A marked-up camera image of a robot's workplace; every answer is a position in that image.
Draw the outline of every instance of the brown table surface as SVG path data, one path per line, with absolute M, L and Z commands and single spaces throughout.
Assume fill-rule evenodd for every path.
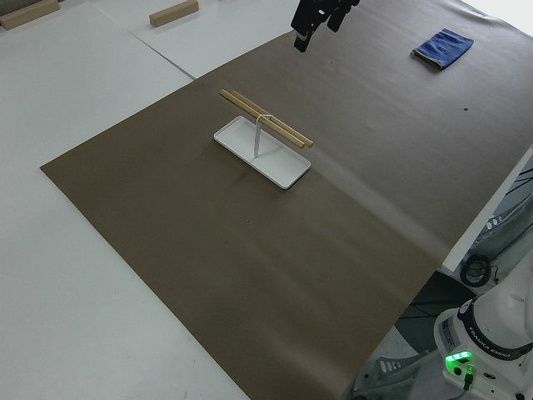
M 475 43 L 437 72 L 410 51 L 443 27 Z M 533 138 L 533 41 L 462 2 L 293 39 L 42 167 L 253 400 L 340 395 Z M 293 188 L 214 142 L 221 88 L 315 140 Z

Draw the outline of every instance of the wooden block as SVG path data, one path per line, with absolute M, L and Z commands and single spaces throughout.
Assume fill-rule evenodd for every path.
M 169 23 L 177 20 L 178 18 L 195 13 L 199 9 L 198 0 L 186 0 L 185 2 L 181 2 L 176 6 L 153 13 L 150 15 L 150 24 L 154 27 L 160 27 L 165 23 Z
M 58 9 L 59 4 L 57 3 L 57 0 L 42 0 L 31 6 L 1 16 L 0 23 L 6 29 L 13 29 L 49 13 L 53 13 Z

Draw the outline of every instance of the white tray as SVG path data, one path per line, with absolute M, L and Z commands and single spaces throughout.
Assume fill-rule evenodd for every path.
M 242 161 L 254 167 L 280 188 L 288 189 L 311 163 L 288 146 L 261 130 L 259 153 L 254 157 L 256 125 L 237 117 L 215 133 L 215 140 Z

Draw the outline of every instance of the wooden dowel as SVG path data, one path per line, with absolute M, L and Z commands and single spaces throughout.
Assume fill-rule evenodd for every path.
M 13 29 L 49 13 L 53 13 L 58 9 L 59 4 L 57 4 L 57 0 L 42 0 L 20 10 L 2 15 L 0 17 L 0 23 L 6 29 Z
M 229 93 L 228 91 L 224 89 L 220 91 L 220 95 L 223 96 L 225 99 L 229 100 L 230 102 L 232 102 L 233 104 L 235 104 L 236 106 L 238 106 L 241 110 L 250 114 L 254 118 L 259 118 L 259 116 L 264 113 L 264 112 L 258 112 L 254 110 L 253 108 L 246 105 L 244 102 L 242 102 L 241 100 L 239 100 L 238 98 L 236 98 L 235 96 L 233 96 L 231 93 Z M 273 123 L 267 117 L 262 119 L 262 124 L 269 127 L 272 131 L 282 135 L 285 139 L 287 139 L 289 142 L 291 142 L 295 146 L 298 146 L 299 148 L 303 148 L 305 146 L 305 143 L 302 140 L 298 139 L 297 137 L 292 136 L 289 132 L 287 132 L 282 127 L 278 127 L 275 123 Z
M 186 0 L 185 2 L 181 2 L 176 6 L 165 8 L 164 10 L 151 14 L 150 24 L 157 28 L 165 23 L 169 23 L 177 20 L 178 18 L 195 13 L 199 9 L 198 0 Z
M 266 110 L 264 110 L 263 108 L 259 107 L 252 100 L 249 100 L 246 97 L 242 96 L 239 92 L 234 90 L 234 91 L 232 91 L 232 95 L 235 96 L 236 98 L 238 98 L 239 100 L 241 100 L 247 106 L 249 106 L 249 107 L 253 108 L 254 110 L 256 110 L 258 113 L 268 114 L 268 112 Z M 280 128 L 285 129 L 287 132 L 289 132 L 295 138 L 298 138 L 301 141 L 303 141 L 306 144 L 306 146 L 308 146 L 309 148 L 312 148 L 313 144 L 315 144 L 311 139 L 309 139 L 308 137 L 303 136 L 296 129 L 293 129 L 292 127 L 289 127 L 282 120 L 280 120 L 280 119 L 278 119 L 276 117 L 272 117 L 271 121 L 273 123 L 275 123 L 277 126 L 279 126 Z

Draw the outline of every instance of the folded blue fabric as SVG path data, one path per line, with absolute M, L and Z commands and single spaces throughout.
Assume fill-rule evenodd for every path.
M 468 50 L 474 41 L 448 29 L 442 29 L 430 40 L 413 50 L 432 66 L 442 70 Z

